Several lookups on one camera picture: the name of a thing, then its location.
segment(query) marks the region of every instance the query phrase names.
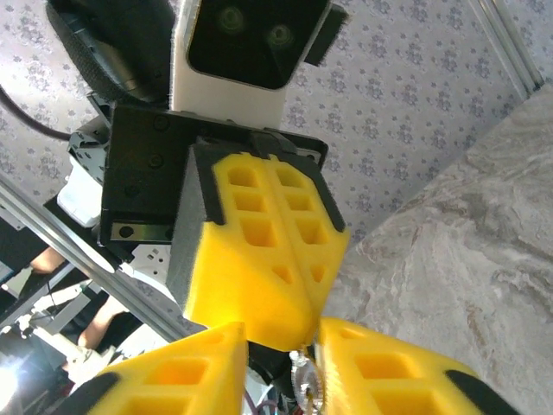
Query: patterned wallpaper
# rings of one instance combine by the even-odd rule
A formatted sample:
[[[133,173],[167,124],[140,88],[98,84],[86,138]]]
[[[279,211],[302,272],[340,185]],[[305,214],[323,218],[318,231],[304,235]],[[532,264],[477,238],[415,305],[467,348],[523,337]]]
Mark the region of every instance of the patterned wallpaper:
[[[504,0],[544,80],[553,80],[553,2]]]
[[[359,240],[521,100],[466,2],[338,3],[352,19],[323,67],[298,71],[283,128],[330,145],[324,175]],[[0,0],[0,82],[37,119],[70,131],[92,109],[43,4]],[[14,182],[38,201],[60,189],[63,144],[4,111],[0,136],[0,168]]]

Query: wire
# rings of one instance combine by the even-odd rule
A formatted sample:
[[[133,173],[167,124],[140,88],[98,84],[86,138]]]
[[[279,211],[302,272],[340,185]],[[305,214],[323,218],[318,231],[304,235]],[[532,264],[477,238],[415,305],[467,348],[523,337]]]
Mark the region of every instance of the wire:
[[[4,106],[6,110],[8,110],[8,112],[11,113],[11,115],[16,117],[19,121],[24,123],[31,130],[35,130],[37,132],[40,132],[41,134],[44,134],[45,136],[54,138],[56,140],[69,141],[71,134],[53,130],[50,127],[47,127],[46,125],[41,124],[38,121],[36,121],[34,118],[30,117],[24,110],[22,110],[13,101],[12,98],[10,98],[10,96],[3,89],[2,85],[0,85],[0,103]]]

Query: gray marble wall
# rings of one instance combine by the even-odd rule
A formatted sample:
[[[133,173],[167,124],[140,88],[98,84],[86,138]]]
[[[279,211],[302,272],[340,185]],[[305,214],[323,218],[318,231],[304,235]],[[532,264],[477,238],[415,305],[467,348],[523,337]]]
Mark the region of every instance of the gray marble wall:
[[[553,86],[351,250],[326,314],[473,367],[553,413]]]

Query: person's arm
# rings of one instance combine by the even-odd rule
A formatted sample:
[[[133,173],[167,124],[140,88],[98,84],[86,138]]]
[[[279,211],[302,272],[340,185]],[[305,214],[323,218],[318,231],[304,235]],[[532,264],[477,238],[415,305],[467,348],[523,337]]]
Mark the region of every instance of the person's arm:
[[[35,273],[49,274],[54,272],[65,259],[55,249],[48,247],[38,257],[31,261]]]

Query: camera lens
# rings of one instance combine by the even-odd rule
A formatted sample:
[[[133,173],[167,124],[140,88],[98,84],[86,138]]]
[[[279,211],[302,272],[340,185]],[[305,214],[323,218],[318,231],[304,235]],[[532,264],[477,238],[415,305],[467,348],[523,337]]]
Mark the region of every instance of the camera lens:
[[[285,24],[277,24],[277,26],[270,30],[267,42],[274,49],[288,48],[294,43],[294,35],[292,35],[292,31]]]
[[[228,34],[236,35],[244,30],[244,15],[237,7],[225,7],[219,13],[219,29]]]

